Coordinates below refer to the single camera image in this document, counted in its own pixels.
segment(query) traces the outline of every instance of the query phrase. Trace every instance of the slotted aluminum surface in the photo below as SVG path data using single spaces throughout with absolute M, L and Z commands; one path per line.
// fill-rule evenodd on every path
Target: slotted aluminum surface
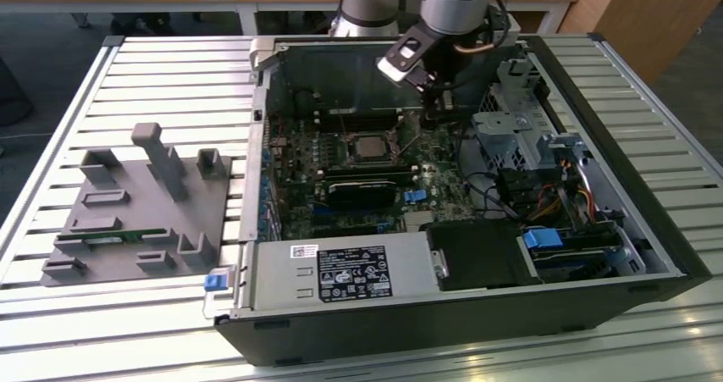
M 547 42 L 715 274 L 710 282 L 585 332 L 288 368 L 255 368 L 216 334 L 201 315 L 203 276 L 40 287 L 40 267 L 84 179 L 76 169 L 83 150 L 111 146 L 119 158 L 140 158 L 129 146 L 137 121 L 155 120 L 167 127 L 163 140 L 183 157 L 200 147 L 217 147 L 233 157 L 224 228 L 229 245 L 221 259 L 235 259 L 252 92 L 249 40 L 129 38 L 120 50 L 101 51 L 65 117 L 68 135 L 61 135 L 63 127 L 56 134 L 63 144 L 48 159 L 48 174 L 31 178 L 36 194 L 20 199 L 8 218 L 16 224 L 4 226 L 13 234 L 0 261 L 0 380 L 718 380 L 718 166 L 604 44 L 583 36 L 549 37 Z M 572 130 L 564 107 L 552 103 Z

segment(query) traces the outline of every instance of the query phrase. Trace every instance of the power supply label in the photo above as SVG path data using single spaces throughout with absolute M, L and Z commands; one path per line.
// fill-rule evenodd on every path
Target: power supply label
M 316 263 L 324 303 L 392 296 L 384 246 L 317 251 Z

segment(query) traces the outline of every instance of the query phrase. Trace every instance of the black panel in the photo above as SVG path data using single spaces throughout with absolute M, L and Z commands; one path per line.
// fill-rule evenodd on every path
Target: black panel
M 694 278 L 685 284 L 685 288 L 695 287 L 712 277 L 708 268 L 704 266 L 683 233 L 675 226 L 675 222 L 669 218 L 640 174 L 635 170 L 631 160 L 624 156 L 623 149 L 620 149 L 600 118 L 597 118 L 587 99 L 575 86 L 544 40 L 539 36 L 527 36 L 524 39 L 535 56 L 540 60 L 541 66 L 549 74 L 551 83 L 557 86 L 563 99 L 577 117 L 581 127 L 589 136 L 589 140 L 623 186 L 624 192 L 645 219 L 655 237 L 668 251 L 675 266 Z
M 635 293 L 627 283 L 256 320 L 217 318 L 215 327 L 251 364 L 309 363 L 591 329 L 639 304 L 659 300 L 683 282 L 635 282 Z M 375 299 L 380 304 L 385 300 Z
M 521 256 L 519 226 L 505 219 L 448 221 L 425 226 L 429 248 L 441 251 L 449 275 L 443 291 L 536 285 Z

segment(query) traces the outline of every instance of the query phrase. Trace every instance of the motherboard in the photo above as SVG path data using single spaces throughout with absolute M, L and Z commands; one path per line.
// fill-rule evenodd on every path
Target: motherboard
M 417 231 L 475 207 L 455 162 L 453 126 L 419 111 L 313 112 L 269 127 L 285 240 Z

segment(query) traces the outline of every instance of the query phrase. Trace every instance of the blue tab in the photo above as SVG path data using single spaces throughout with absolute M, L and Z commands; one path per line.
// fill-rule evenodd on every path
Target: blue tab
M 421 202 L 427 198 L 427 190 L 405 191 L 404 202 Z
M 224 291 L 228 289 L 228 275 L 227 274 L 207 274 L 203 288 L 205 291 Z
M 563 246 L 560 234 L 553 228 L 533 228 L 523 234 L 521 239 L 527 249 L 559 248 Z
M 421 189 L 415 191 L 415 201 L 421 202 L 427 198 L 427 190 Z

